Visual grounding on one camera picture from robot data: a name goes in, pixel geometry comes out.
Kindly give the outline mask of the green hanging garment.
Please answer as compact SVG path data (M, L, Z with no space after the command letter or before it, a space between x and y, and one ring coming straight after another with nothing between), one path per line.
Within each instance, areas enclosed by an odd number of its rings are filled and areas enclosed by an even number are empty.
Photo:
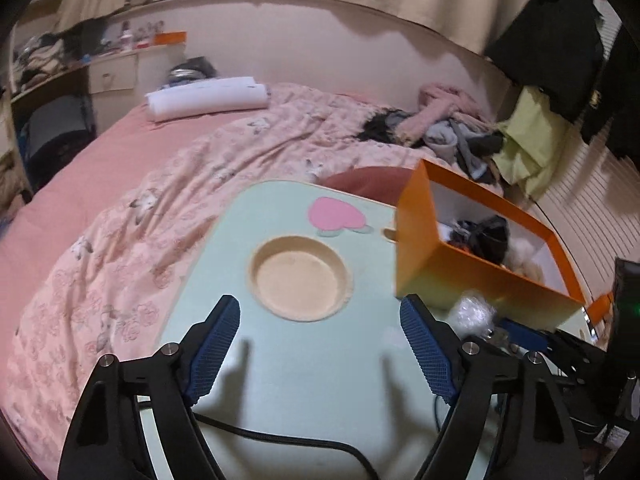
M511 117L498 124L503 147L492 158L501 177L531 200L547 191L573 125L550 110L549 97L538 88L522 89Z

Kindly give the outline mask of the brown fluffy plush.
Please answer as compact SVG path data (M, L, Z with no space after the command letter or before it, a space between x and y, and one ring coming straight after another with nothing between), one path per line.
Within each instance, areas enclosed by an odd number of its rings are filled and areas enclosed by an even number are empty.
M544 282L544 270L534 260L536 249L531 242L521 237L509 240L506 255L502 265L522 278L528 278L537 283Z

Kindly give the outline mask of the white paper roll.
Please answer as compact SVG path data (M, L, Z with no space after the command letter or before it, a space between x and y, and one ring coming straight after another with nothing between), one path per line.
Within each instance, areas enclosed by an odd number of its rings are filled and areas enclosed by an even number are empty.
M253 77L203 79L146 95L146 111L151 122L205 114L263 110L270 93L265 84Z

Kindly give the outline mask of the white bedside cabinet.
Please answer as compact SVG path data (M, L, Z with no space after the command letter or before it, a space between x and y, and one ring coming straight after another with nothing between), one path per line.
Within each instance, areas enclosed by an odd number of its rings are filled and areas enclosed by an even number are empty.
M154 46L106 56L88 68L96 132L104 133L159 89L170 70L184 62L184 44Z

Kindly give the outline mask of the orange bottle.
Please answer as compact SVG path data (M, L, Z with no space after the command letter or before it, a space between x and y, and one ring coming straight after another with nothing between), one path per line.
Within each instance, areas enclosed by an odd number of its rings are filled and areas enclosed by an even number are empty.
M592 325L600 324L610 314L613 302L614 295L612 292L606 292L593 300L586 310Z

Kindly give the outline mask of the orange cardboard box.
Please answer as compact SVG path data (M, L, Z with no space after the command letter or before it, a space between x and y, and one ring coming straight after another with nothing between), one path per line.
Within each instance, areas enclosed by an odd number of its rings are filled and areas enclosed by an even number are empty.
M509 234L533 246L542 280L533 281L449 245L457 220L505 218ZM586 298L570 260L548 226L461 174L423 159L399 197L396 214L396 295L417 294L427 307L448 310L478 292L507 318L548 330L582 310Z

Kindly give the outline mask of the pile of clothes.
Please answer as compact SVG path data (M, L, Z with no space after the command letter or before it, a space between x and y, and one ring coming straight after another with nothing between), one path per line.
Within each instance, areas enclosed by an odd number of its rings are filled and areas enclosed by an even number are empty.
M364 122L357 139L428 148L476 183L499 181L492 158L501 152L504 136L468 92L446 84L426 84L419 91L418 107L415 113L399 108L375 113Z

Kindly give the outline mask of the red pillow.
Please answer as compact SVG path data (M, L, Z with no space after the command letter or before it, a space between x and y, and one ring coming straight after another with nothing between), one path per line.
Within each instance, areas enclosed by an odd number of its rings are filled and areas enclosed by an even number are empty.
M363 167L319 180L318 185L396 206L412 170L399 167Z

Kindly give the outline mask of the black cloth pouch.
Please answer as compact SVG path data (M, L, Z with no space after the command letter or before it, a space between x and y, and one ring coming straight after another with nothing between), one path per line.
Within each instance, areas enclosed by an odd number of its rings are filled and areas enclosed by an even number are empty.
M444 243L497 266L506 260L510 229L506 219L498 214L480 221L456 220L444 224L439 234Z

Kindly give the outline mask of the clear crinkled plastic bag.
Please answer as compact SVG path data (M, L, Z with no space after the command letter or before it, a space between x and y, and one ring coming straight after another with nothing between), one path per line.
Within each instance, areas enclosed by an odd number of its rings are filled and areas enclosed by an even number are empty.
M495 328L496 309L476 290L464 292L449 310L445 322L463 339L488 336Z

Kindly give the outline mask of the pink floral quilt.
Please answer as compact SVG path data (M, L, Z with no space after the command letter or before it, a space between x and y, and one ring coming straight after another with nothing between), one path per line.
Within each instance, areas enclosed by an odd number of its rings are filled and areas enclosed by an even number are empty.
M257 112L154 124L137 106L17 213L1 240L1 411L46 477L96 359L152 352L205 234L239 192L434 158L361 141L375 112L300 84L274 84Z

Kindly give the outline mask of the small orange box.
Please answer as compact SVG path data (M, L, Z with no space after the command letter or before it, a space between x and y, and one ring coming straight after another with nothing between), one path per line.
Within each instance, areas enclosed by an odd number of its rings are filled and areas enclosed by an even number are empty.
M154 36L154 46L172 46L173 44L184 44L186 42L186 32L177 30L176 32L158 32Z

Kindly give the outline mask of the black hanging jacket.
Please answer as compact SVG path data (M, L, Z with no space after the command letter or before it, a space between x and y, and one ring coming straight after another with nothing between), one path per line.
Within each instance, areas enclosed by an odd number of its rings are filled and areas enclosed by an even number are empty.
M605 146L618 159L639 163L639 47L625 27L609 55L592 0L528 0L485 55L510 81L533 86L550 110L582 120L585 143L609 126Z

